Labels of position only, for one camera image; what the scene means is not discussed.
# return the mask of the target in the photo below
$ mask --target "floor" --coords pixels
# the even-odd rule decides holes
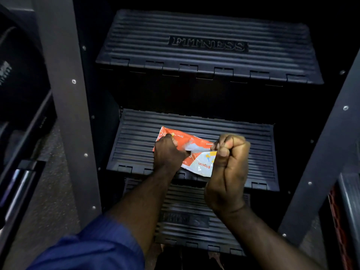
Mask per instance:
[[[24,270],[45,249],[63,235],[79,232],[72,185],[58,123],[43,142],[38,159],[47,164],[13,241],[3,269]],[[327,269],[319,218],[315,218],[300,249]],[[153,244],[146,258],[146,270],[153,270],[159,244]]]

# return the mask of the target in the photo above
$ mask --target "gray metal post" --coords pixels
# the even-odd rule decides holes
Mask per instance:
[[[73,0],[32,1],[77,212],[84,227],[101,213],[101,203]]]
[[[279,227],[299,245],[360,136],[360,52],[344,81]]]

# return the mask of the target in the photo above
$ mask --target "ribbed step surface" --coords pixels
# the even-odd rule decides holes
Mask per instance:
[[[140,180],[126,179],[124,193]],[[244,195],[250,205],[250,195]],[[243,255],[243,250],[226,226],[208,208],[204,189],[171,184],[160,212],[155,242],[182,245],[215,252]]]
[[[98,63],[322,84],[306,25],[119,10]]]
[[[107,169],[150,174],[154,161],[152,149],[162,126],[209,141],[216,141],[223,133],[244,136],[251,143],[245,187],[279,191],[273,126],[266,124],[124,109]],[[176,177],[208,180],[182,168]]]

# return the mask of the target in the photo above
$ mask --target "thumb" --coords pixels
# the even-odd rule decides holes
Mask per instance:
[[[212,167],[212,174],[209,185],[213,187],[225,186],[224,172],[229,160],[230,151],[221,147],[217,153]]]

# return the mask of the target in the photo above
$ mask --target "hand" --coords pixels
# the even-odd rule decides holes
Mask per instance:
[[[222,218],[245,205],[243,193],[250,143],[243,136],[224,134],[211,149],[217,150],[217,154],[205,187],[205,201]]]
[[[177,146],[178,142],[171,134],[163,136],[155,143],[154,171],[163,168],[175,175],[184,159],[190,155],[185,150],[178,150]]]

